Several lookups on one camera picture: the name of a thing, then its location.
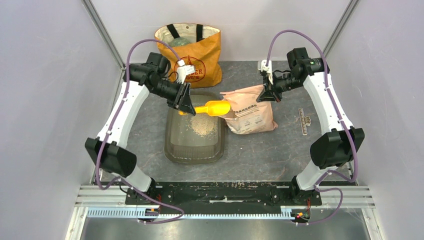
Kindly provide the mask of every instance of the gray plastic tray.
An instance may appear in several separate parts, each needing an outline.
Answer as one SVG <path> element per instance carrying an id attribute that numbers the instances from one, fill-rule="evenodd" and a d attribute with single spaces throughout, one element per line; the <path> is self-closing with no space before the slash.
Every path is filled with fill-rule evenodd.
<path id="1" fill-rule="evenodd" d="M 219 100 L 219 96 L 207 91 L 192 91 L 191 101 L 194 107 L 203 106 L 211 100 Z M 215 123 L 216 130 L 207 135 L 194 131 L 192 115 L 179 115 L 178 111 L 170 108 L 166 119 L 165 146 L 166 158 L 173 162 L 185 164 L 211 163 L 223 156 L 225 144 L 225 120 L 216 116 L 202 116 L 202 120 L 209 118 L 210 125 Z"/>

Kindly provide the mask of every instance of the robotic arm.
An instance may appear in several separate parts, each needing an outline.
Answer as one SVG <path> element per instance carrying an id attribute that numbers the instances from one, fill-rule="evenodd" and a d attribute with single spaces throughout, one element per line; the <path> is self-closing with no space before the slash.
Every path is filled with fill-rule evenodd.
<path id="1" fill-rule="evenodd" d="M 365 134 L 362 128 L 354 128 L 334 94 L 331 75 L 328 73 L 328 87 L 324 80 L 324 63 L 321 58 L 309 58 L 306 48 L 295 48 L 287 54 L 290 71 L 282 72 L 277 76 L 272 71 L 272 63 L 266 60 L 259 62 L 258 69 L 263 76 L 263 91 L 257 98 L 258 102 L 280 102 L 282 93 L 304 87 L 309 93 L 318 114 L 322 136 L 310 147 L 311 161 L 306 168 L 291 181 L 291 197 L 303 202 L 314 192 L 316 182 L 328 170 L 352 161 L 352 148 L 332 104 L 327 90 L 333 94 L 336 105 L 349 128 L 356 149 L 359 149 Z"/>
<path id="2" fill-rule="evenodd" d="M 184 83 L 186 75 L 194 72 L 194 66 L 180 64 L 177 69 L 178 79 L 170 82 L 164 79 L 170 61 L 158 53 L 151 52 L 146 63 L 129 65 L 129 82 L 123 82 L 118 100 L 96 139 L 87 138 L 85 148 L 92 161 L 96 164 L 100 146 L 105 139 L 106 133 L 109 138 L 101 156 L 101 168 L 115 176 L 126 178 L 132 186 L 142 192 L 147 192 L 152 185 L 152 179 L 137 167 L 137 157 L 129 152 L 127 147 L 128 136 L 137 113 L 146 100 L 149 93 L 167 99 L 170 108 L 195 115 L 195 109 L 190 99 L 190 83 Z M 129 92 L 123 99 L 126 86 Z M 122 105 L 119 115 L 116 112 Z M 109 131 L 109 125 L 115 119 L 113 129 Z"/>

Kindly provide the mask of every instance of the floor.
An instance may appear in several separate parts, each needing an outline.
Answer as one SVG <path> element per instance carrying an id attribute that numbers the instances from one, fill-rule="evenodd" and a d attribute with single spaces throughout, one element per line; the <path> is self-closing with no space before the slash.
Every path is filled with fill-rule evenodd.
<path id="1" fill-rule="evenodd" d="M 222 82 L 200 88 L 214 93 L 228 92 L 262 84 L 256 61 L 220 62 Z M 285 61 L 273 62 L 273 69 L 286 70 Z M 299 108 L 311 119 L 307 135 L 302 134 Z M 221 159 L 207 164 L 181 164 L 164 155 L 165 126 L 168 113 L 166 100 L 150 94 L 135 118 L 127 150 L 136 154 L 138 166 L 156 181 L 290 181 L 311 160 L 311 144 L 321 136 L 317 112 L 307 91 L 298 88 L 283 94 L 283 100 L 272 103 L 274 131 L 237 135 L 227 129 L 225 150 Z M 348 175 L 346 166 L 339 169 Z M 112 176 L 103 174 L 102 181 Z M 326 180 L 340 180 L 329 176 Z"/>
<path id="2" fill-rule="evenodd" d="M 333 210 L 313 209 L 311 220 Z M 369 240 L 361 209 L 341 209 L 320 224 L 296 227 L 288 220 L 184 219 L 158 225 L 142 225 L 129 218 L 87 218 L 82 240 Z"/>

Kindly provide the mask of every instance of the pink plastic bag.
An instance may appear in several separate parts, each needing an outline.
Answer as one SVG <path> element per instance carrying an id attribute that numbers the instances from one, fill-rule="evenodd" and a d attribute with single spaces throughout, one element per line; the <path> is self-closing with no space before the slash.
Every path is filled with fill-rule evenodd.
<path id="1" fill-rule="evenodd" d="M 253 134 L 272 131 L 278 127 L 273 119 L 273 109 L 269 101 L 256 102 L 263 85 L 246 87 L 235 91 L 221 92 L 224 100 L 231 105 L 225 119 L 229 129 L 236 134 Z"/>

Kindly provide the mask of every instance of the litter box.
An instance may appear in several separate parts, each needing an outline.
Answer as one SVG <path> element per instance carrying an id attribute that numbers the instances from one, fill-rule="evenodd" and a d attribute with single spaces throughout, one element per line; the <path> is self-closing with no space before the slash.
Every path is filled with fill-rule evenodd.
<path id="1" fill-rule="evenodd" d="M 192 91 L 190 97 L 194 107 L 220 100 L 217 94 L 207 91 Z M 225 120 L 220 117 L 206 113 L 180 115 L 170 108 L 166 118 L 165 156 L 184 164 L 215 162 L 224 154 L 225 134 Z"/>

